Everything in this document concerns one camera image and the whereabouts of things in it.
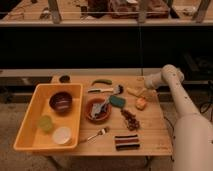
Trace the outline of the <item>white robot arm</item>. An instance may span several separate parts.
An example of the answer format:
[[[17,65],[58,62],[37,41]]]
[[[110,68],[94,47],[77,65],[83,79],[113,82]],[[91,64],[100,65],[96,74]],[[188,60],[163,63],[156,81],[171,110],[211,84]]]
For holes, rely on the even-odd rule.
[[[213,124],[182,86],[184,74],[171,64],[144,77],[147,89],[167,85],[178,113],[173,138],[173,171],[213,171]]]

